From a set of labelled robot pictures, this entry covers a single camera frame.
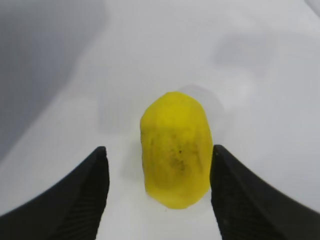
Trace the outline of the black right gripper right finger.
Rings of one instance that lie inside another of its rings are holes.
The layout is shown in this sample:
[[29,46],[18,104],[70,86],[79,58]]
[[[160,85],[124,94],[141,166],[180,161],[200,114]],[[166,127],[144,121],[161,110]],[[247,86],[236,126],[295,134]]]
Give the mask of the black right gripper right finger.
[[223,240],[318,240],[320,214],[280,192],[214,145],[211,205]]

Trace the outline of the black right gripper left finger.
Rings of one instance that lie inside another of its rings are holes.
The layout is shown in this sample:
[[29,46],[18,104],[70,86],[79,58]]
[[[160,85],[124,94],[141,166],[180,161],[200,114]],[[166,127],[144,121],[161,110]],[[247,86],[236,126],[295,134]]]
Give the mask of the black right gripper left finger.
[[2,240],[94,240],[107,204],[109,162],[97,147],[54,186],[0,217]]

